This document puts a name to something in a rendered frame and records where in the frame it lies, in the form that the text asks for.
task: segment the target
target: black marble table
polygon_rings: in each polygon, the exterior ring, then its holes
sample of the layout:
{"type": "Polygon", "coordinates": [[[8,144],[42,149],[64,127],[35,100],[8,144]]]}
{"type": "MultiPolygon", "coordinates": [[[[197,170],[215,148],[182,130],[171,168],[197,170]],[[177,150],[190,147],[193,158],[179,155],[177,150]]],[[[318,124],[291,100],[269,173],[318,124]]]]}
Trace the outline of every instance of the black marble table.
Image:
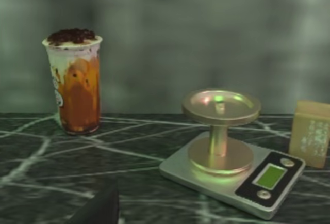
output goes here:
{"type": "MultiPolygon", "coordinates": [[[[229,135],[286,152],[291,123],[263,115],[229,135]]],[[[112,177],[121,223],[330,223],[330,159],[305,169],[272,221],[162,178],[160,162],[205,130],[183,115],[103,115],[96,133],[75,137],[56,115],[0,114],[0,223],[62,224],[112,177]]]]}

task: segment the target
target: blurred background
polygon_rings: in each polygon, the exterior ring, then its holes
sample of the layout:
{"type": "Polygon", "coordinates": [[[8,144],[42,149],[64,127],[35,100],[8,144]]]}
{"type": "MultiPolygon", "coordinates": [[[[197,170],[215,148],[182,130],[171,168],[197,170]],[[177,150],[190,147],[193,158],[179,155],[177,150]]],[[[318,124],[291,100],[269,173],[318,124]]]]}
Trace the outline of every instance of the blurred background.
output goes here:
{"type": "Polygon", "coordinates": [[[330,103],[329,0],[0,0],[0,111],[56,110],[41,41],[71,27],[104,38],[103,111],[180,113],[204,87],[330,103]]]}

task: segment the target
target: cup logo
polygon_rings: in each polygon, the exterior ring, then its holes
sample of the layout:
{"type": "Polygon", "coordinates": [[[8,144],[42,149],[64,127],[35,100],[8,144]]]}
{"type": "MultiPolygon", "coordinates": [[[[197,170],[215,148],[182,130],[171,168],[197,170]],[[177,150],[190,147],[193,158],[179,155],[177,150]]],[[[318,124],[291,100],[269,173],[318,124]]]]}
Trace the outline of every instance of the cup logo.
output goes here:
{"type": "Polygon", "coordinates": [[[55,89],[58,89],[58,82],[55,79],[55,77],[53,77],[53,85],[54,85],[55,89]]]}
{"type": "Polygon", "coordinates": [[[57,90],[55,90],[55,98],[56,98],[57,106],[62,107],[63,106],[63,98],[57,90]]]}

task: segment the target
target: orange liquid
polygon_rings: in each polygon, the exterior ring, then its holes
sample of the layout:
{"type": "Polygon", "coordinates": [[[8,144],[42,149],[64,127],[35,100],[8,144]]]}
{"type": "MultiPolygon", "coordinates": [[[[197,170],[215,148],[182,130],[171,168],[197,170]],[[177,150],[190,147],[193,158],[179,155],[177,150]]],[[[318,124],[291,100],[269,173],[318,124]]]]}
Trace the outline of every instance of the orange liquid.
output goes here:
{"type": "Polygon", "coordinates": [[[77,58],[68,67],[64,82],[56,78],[63,105],[59,107],[63,128],[71,134],[91,133],[100,123],[99,58],[77,58]]]}

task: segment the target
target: silver scale platform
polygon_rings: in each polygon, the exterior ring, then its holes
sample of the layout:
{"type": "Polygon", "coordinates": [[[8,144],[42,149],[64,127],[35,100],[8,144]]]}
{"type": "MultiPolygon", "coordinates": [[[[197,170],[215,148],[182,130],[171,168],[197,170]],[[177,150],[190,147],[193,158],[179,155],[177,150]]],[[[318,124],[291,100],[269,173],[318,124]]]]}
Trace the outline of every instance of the silver scale platform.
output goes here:
{"type": "Polygon", "coordinates": [[[305,162],[285,153],[229,138],[227,129],[254,121],[260,102],[247,94],[205,89],[188,94],[183,112],[209,124],[159,166],[179,184],[269,220],[302,174],[305,162]]]}

